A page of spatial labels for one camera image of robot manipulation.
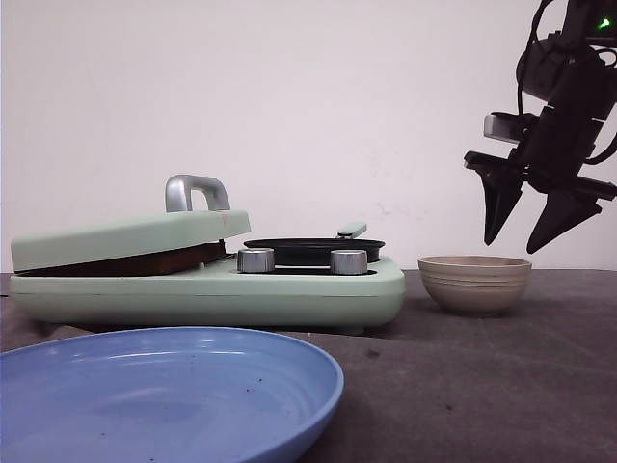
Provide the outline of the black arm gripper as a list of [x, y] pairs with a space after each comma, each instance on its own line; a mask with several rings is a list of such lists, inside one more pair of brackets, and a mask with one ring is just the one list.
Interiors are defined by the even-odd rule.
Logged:
[[465, 166], [483, 179], [484, 242], [493, 243], [517, 205], [523, 183], [547, 194], [546, 205], [526, 245], [533, 254], [561, 234], [600, 214], [597, 199], [612, 200], [616, 186], [578, 175], [585, 164], [599, 164], [616, 151], [611, 144], [592, 152], [616, 103], [616, 69], [602, 62], [572, 62], [525, 78], [523, 89], [547, 102], [523, 139], [499, 158], [476, 151]]

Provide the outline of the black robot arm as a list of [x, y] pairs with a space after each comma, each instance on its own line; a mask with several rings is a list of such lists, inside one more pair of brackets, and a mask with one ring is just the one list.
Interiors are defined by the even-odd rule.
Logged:
[[491, 244], [528, 183], [547, 197], [528, 239], [532, 254], [602, 209], [616, 187], [582, 177], [585, 165], [598, 165], [616, 151], [610, 143], [593, 152], [596, 139], [616, 103], [616, 66], [602, 59], [616, 51], [616, 4], [571, 1], [561, 30], [539, 39], [537, 29], [547, 7], [542, 2], [532, 19], [525, 50], [517, 64], [517, 94], [533, 95], [546, 104], [540, 114], [519, 110], [493, 112], [484, 119], [484, 135], [513, 144], [505, 158], [466, 153], [485, 196], [484, 241]]

